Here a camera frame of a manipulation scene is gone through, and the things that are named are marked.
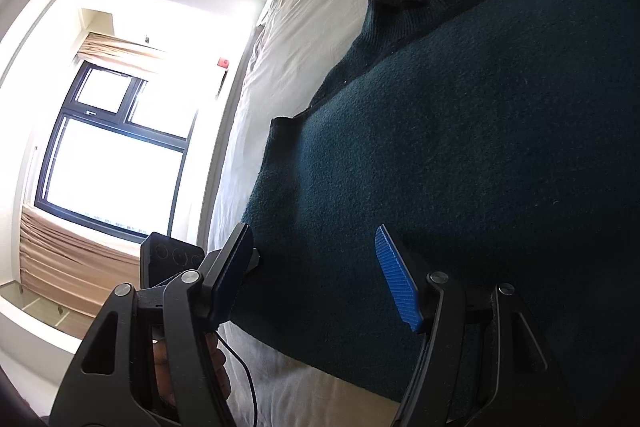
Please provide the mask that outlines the person's left hand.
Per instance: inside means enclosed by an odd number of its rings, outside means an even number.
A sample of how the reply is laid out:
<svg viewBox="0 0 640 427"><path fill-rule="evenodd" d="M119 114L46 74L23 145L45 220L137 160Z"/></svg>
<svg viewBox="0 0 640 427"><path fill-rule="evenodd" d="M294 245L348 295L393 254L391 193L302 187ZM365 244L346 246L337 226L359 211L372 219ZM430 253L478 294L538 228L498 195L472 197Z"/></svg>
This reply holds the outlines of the person's left hand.
<svg viewBox="0 0 640 427"><path fill-rule="evenodd" d="M224 367L226 364L226 356L218 347L218 337L216 335L207 335L206 343L218 385L224 399L228 400L231 395L231 385L228 373ZM165 402L170 405L175 405L176 400L174 391L172 390L165 340L156 340L155 343L153 343L153 357L158 393Z"/></svg>

